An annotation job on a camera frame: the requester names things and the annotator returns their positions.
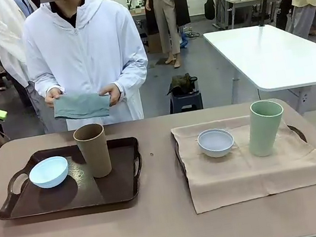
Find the person's right hand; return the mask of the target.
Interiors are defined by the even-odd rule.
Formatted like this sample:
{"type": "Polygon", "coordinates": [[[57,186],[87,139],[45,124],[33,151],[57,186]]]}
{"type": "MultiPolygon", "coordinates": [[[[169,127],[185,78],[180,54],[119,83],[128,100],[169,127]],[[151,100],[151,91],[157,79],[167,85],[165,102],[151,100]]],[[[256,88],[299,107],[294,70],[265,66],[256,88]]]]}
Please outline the person's right hand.
{"type": "Polygon", "coordinates": [[[53,87],[46,92],[45,103],[50,108],[54,107],[55,100],[60,99],[64,92],[59,87],[53,87]]]}

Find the person's left hand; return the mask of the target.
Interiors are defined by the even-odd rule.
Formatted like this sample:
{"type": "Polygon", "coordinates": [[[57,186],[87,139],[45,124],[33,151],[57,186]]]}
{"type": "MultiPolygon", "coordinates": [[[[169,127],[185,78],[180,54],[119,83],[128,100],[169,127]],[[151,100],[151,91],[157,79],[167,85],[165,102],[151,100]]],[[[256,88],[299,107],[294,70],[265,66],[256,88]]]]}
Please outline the person's left hand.
{"type": "Polygon", "coordinates": [[[110,83],[110,84],[106,85],[105,87],[103,87],[99,91],[99,94],[100,94],[100,96],[109,95],[110,107],[115,106],[119,102],[119,99],[121,97],[120,89],[118,88],[118,86],[115,83],[110,83]]]}

